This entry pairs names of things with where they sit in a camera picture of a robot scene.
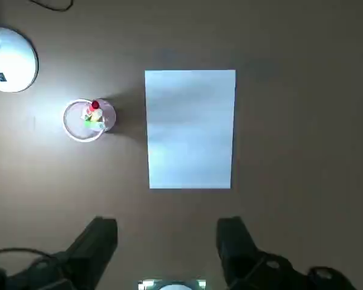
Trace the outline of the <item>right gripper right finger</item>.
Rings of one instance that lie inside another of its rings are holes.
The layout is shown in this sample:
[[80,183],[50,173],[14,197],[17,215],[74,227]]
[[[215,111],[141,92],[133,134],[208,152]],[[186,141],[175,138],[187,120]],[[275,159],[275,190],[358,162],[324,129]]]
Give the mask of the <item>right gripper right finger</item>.
[[216,247],[227,289],[355,289],[333,268],[313,266],[302,274],[283,256],[258,249],[239,216],[217,221]]

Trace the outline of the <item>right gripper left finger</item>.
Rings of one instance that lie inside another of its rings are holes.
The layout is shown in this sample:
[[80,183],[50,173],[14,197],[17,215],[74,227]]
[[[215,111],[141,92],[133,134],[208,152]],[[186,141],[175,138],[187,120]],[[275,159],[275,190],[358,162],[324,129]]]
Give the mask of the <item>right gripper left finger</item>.
[[96,289],[117,245],[117,221],[97,216],[65,251],[1,248],[0,254],[29,253],[37,258],[13,275],[0,268],[0,289]]

